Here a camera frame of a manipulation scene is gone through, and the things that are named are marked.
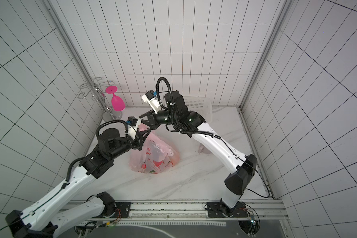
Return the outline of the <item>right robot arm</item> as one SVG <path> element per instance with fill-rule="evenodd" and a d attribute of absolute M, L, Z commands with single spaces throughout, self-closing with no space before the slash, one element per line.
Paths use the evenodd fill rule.
<path fill-rule="evenodd" d="M 151 111 L 141 116 L 143 124 L 156 130 L 161 125 L 171 125 L 174 132 L 185 134 L 204 145 L 228 169 L 224 181 L 226 190 L 220 199 L 221 212 L 230 217 L 240 198 L 256 173 L 257 158 L 245 155 L 219 136 L 199 113 L 190 111 L 178 91 L 167 94 L 167 107 L 163 108 L 157 92 L 150 90 L 142 97 Z"/>

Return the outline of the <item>pink plastic bag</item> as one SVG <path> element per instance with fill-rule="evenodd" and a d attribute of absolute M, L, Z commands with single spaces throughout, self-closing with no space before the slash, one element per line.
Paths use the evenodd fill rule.
<path fill-rule="evenodd" d="M 141 150 L 132 150 L 129 167 L 134 172 L 159 174 L 180 162 L 180 153 L 167 139 L 149 133 Z"/>

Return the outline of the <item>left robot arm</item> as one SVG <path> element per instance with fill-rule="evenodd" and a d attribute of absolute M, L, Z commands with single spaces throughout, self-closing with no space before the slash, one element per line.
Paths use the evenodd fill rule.
<path fill-rule="evenodd" d="M 131 149 L 140 150 L 151 131 L 128 128 L 124 137 L 115 128 L 97 134 L 98 144 L 91 153 L 74 160 L 66 180 L 23 211 L 14 210 L 6 216 L 15 238 L 56 238 L 77 224 L 97 216 L 120 215 L 114 198 L 101 192 L 83 204 L 67 211 L 61 209 L 79 192 L 102 176 L 114 160 Z"/>

